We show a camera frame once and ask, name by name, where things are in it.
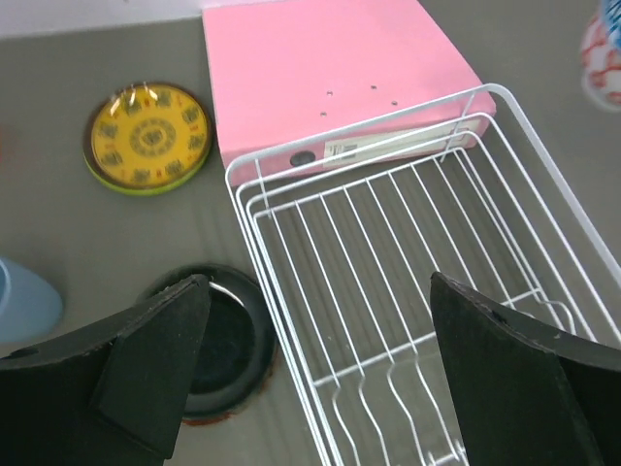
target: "white metal wire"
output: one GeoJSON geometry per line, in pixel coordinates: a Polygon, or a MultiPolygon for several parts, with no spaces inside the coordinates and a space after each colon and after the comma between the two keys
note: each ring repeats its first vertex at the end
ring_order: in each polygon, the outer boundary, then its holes
{"type": "Polygon", "coordinates": [[[227,169],[231,200],[324,465],[468,464],[434,346],[427,281],[435,270],[561,329],[621,343],[607,297],[518,150],[494,117],[468,113],[479,92],[506,105],[601,259],[618,304],[619,265],[513,96],[496,84],[241,157],[227,169]],[[302,179],[288,177],[322,161],[261,173],[271,157],[455,101],[464,110],[452,121],[338,156],[386,148],[374,160],[302,179]],[[472,118],[489,121],[496,144],[459,129],[472,118]],[[390,149],[443,125],[455,129],[390,149]],[[462,137],[476,141],[476,154],[454,147],[462,137]],[[375,164],[438,143],[441,152],[375,164]],[[498,150],[504,154],[494,156],[498,150]],[[255,167],[256,180],[234,187],[230,176],[243,166],[255,167]]]}

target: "yellow plate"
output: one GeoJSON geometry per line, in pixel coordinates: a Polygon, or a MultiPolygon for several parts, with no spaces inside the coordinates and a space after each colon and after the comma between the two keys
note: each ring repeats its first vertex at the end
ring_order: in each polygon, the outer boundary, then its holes
{"type": "Polygon", "coordinates": [[[189,180],[212,145],[207,112],[188,91],[167,83],[126,87],[88,123],[84,159],[105,186],[150,196],[189,180]]]}

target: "box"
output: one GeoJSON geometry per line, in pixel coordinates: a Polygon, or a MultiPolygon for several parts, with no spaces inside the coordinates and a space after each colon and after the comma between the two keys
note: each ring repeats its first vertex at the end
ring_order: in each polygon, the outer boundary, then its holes
{"type": "MultiPolygon", "coordinates": [[[[283,0],[206,9],[203,22],[225,166],[255,150],[481,85],[415,0],[283,0]]],[[[399,131],[459,117],[465,106],[466,101],[455,101],[345,140],[271,157],[261,162],[262,175],[318,159],[324,162],[310,172],[356,162],[357,156],[331,158],[399,131]]],[[[489,94],[477,95],[469,110],[474,112],[495,113],[489,94]]],[[[464,124],[482,134],[488,121],[464,124]]],[[[446,125],[436,136],[452,130],[446,125]]],[[[473,138],[465,139],[456,145],[474,144],[473,138]]],[[[441,149],[429,147],[425,153],[441,149]]],[[[231,183],[256,177],[255,168],[246,165],[231,174],[231,183]]]]}

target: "white wall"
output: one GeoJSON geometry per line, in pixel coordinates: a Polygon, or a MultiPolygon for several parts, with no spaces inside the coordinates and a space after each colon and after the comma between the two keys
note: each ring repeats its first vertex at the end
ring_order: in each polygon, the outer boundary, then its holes
{"type": "Polygon", "coordinates": [[[0,39],[197,17],[203,7],[257,1],[265,0],[0,0],[0,39]]]}

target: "black plate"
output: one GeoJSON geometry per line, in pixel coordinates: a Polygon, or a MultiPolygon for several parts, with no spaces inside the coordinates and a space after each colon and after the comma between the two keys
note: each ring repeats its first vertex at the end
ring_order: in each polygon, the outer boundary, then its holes
{"type": "Polygon", "coordinates": [[[185,404],[186,423],[211,423],[242,408],[272,374],[278,339],[259,285],[231,267],[194,264],[169,272],[140,300],[190,275],[212,284],[212,307],[194,379],[185,404]]]}

